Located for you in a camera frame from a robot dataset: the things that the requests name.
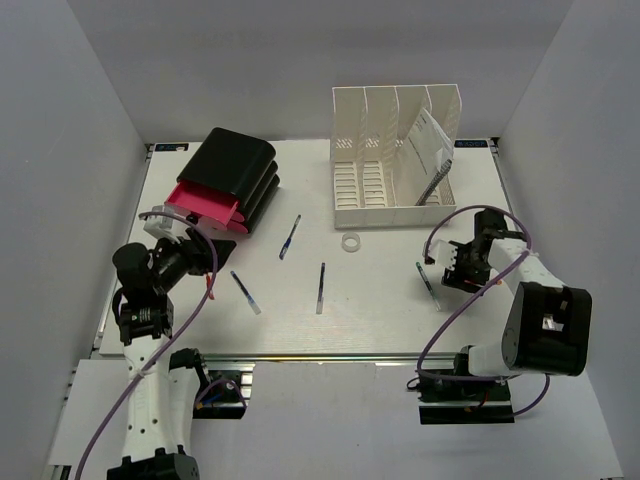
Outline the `green pen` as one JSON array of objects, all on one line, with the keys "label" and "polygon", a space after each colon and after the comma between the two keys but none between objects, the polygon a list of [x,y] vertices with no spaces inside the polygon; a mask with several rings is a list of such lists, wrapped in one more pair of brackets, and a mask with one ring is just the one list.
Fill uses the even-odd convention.
[{"label": "green pen", "polygon": [[439,302],[439,300],[437,298],[435,289],[433,288],[431,282],[429,281],[424,268],[422,267],[420,262],[416,262],[415,266],[417,268],[417,271],[418,271],[418,273],[419,273],[419,275],[420,275],[420,277],[421,277],[421,279],[422,279],[427,291],[429,292],[429,295],[432,298],[432,301],[433,301],[433,303],[435,305],[436,311],[438,311],[438,312],[442,311],[442,308],[441,308],[440,302]]}]

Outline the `blue clear-cap pen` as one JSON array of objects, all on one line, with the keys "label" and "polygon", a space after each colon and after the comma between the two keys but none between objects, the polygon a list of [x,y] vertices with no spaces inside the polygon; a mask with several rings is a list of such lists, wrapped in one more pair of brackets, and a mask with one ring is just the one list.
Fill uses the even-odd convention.
[{"label": "blue clear-cap pen", "polygon": [[260,315],[261,314],[261,309],[260,309],[259,305],[255,301],[255,299],[253,298],[253,296],[251,295],[251,293],[249,292],[249,290],[247,289],[245,284],[242,282],[240,277],[233,270],[230,271],[230,275],[233,278],[233,280],[236,283],[236,285],[238,286],[238,288],[241,290],[241,292],[244,295],[244,297],[246,298],[247,303],[250,306],[250,308],[252,309],[252,311],[254,312],[254,314],[255,315]]}]

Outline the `black pink drawer organizer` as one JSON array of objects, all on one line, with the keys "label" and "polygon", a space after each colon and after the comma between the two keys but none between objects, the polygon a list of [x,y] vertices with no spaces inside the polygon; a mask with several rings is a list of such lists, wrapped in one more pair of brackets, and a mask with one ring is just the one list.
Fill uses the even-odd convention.
[{"label": "black pink drawer organizer", "polygon": [[250,234],[279,188],[275,157],[271,143],[215,127],[177,176],[165,205],[214,229]]}]

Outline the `dark blue pen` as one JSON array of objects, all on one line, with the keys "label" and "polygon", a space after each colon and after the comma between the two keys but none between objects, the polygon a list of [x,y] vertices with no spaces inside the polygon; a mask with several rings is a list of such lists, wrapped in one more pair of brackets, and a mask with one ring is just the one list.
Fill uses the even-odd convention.
[{"label": "dark blue pen", "polygon": [[323,312],[325,271],[326,271],[326,263],[322,262],[320,267],[319,285],[318,285],[316,310],[315,310],[317,315],[320,315]]}]

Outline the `white instruction booklet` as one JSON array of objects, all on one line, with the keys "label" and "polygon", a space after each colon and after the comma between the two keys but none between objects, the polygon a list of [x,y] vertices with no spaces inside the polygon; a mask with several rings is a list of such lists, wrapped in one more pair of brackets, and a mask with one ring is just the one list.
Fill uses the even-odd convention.
[{"label": "white instruction booklet", "polygon": [[422,108],[398,154],[396,193],[401,206],[421,204],[420,198],[453,157],[451,139],[426,108]]}]

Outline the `red white marker pen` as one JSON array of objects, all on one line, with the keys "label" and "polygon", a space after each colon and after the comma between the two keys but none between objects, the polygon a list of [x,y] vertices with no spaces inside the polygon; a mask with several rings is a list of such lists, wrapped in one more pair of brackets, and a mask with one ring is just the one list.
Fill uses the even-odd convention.
[{"label": "red white marker pen", "polygon": [[473,287],[478,288],[478,289],[482,288],[485,285],[485,284],[481,284],[481,283],[472,282],[470,280],[464,280],[463,283],[466,284],[466,285],[473,286]]}]

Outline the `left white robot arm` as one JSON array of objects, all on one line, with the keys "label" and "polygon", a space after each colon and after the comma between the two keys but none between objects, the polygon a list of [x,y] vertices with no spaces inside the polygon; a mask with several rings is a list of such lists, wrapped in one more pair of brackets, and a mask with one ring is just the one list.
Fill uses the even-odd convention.
[{"label": "left white robot arm", "polygon": [[184,238],[161,238],[152,249],[129,243],[113,255],[121,287],[112,308],[128,379],[127,430],[119,465],[109,479],[197,479],[190,453],[196,399],[211,387],[211,374],[195,348],[173,350],[174,306],[170,290],[186,275],[216,273],[236,247],[207,241],[193,229]]}]

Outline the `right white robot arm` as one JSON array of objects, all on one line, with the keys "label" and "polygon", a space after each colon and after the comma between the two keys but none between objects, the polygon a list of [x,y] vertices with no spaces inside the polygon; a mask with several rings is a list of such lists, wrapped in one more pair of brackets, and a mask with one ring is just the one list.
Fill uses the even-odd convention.
[{"label": "right white robot arm", "polygon": [[444,267],[441,283],[475,294],[501,275],[513,296],[499,340],[469,345],[456,355],[453,390],[472,399],[488,378],[523,373],[576,377],[587,362],[592,297],[553,275],[529,247],[523,232],[511,230],[502,213],[474,215],[474,238],[467,243],[438,240],[428,257]]}]

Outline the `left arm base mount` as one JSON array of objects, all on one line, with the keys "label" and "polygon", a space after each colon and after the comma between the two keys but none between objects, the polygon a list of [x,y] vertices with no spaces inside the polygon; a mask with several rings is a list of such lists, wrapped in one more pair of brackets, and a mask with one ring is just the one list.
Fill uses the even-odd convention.
[{"label": "left arm base mount", "polygon": [[170,405],[181,412],[193,407],[193,419],[240,420],[250,398],[250,371],[211,368],[197,349],[171,354]]}]

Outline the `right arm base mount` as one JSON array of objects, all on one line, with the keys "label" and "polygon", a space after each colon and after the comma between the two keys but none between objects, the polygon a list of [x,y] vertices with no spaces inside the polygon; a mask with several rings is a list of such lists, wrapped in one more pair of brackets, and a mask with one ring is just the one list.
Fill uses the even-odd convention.
[{"label": "right arm base mount", "polygon": [[418,395],[421,425],[514,423],[506,382],[452,382],[415,376],[406,389]]}]

